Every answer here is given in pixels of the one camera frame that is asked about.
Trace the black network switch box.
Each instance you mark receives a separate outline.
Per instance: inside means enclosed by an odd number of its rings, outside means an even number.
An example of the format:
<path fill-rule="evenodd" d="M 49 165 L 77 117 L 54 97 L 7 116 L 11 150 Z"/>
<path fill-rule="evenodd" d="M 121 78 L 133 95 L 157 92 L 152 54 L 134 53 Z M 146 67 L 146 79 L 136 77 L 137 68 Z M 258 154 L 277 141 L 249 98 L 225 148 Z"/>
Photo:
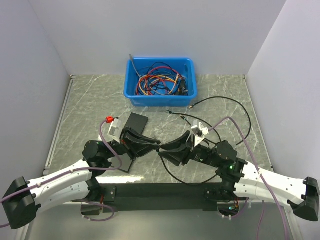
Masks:
<path fill-rule="evenodd" d="M 119 171 L 122 171 L 124 173 L 129 173 L 136 159 L 135 158 L 131 159 L 128 154 L 121 155 L 120 158 L 122 162 L 121 167 L 120 167 L 120 162 L 116 157 L 109 159 L 109 161 L 111 162 L 111 168 L 117 168 Z"/>

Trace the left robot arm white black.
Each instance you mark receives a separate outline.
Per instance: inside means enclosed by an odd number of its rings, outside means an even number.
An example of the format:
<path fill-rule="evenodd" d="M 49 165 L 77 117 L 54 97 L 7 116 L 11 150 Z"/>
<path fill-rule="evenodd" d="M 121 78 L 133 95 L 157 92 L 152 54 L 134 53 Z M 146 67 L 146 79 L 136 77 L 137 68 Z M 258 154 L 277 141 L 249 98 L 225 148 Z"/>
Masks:
<path fill-rule="evenodd" d="M 122 155 L 134 160 L 158 150 L 161 144 L 131 128 L 117 130 L 109 142 L 102 132 L 99 136 L 101 140 L 90 140 L 85 144 L 83 158 L 70 166 L 47 176 L 14 180 L 0 201 L 7 226 L 19 229 L 31 223 L 37 214 L 72 201 L 105 207 L 99 201 L 106 193 L 97 177 L 120 169 Z"/>

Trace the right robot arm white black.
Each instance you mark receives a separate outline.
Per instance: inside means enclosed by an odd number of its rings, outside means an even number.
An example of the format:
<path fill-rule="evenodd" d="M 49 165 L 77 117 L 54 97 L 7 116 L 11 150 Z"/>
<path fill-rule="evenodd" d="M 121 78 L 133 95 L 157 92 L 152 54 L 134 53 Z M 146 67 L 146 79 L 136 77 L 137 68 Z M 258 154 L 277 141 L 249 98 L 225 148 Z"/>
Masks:
<path fill-rule="evenodd" d="M 265 170 L 239 158 L 226 140 L 210 148 L 196 144 L 195 136 L 189 131 L 161 145 L 160 149 L 158 155 L 177 167 L 192 160 L 216 169 L 215 174 L 221 182 L 205 190 L 208 200 L 259 200 L 292 210 L 301 219 L 319 220 L 320 188 L 312 177 L 292 178 Z"/>

